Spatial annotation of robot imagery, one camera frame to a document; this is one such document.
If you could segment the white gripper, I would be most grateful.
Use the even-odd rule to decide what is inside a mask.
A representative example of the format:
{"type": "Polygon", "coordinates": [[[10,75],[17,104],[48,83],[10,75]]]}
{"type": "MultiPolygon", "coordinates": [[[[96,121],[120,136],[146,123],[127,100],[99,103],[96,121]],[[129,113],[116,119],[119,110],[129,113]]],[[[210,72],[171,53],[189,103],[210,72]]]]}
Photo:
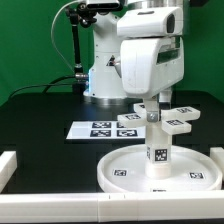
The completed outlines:
{"type": "Polygon", "coordinates": [[[151,97],[183,78],[183,40],[178,46],[169,37],[124,40],[120,57],[124,91],[128,97],[144,99],[147,121],[158,122],[159,103],[151,97]]]}

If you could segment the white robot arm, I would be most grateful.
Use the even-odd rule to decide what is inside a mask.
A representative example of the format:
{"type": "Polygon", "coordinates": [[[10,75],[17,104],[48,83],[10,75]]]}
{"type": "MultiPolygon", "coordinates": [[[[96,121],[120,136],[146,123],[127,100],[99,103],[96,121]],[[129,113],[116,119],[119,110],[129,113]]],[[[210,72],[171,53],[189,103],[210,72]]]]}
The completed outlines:
{"type": "Polygon", "coordinates": [[[161,94],[182,80],[189,0],[86,0],[96,23],[86,95],[103,104],[139,98],[160,119],[161,94]]]}

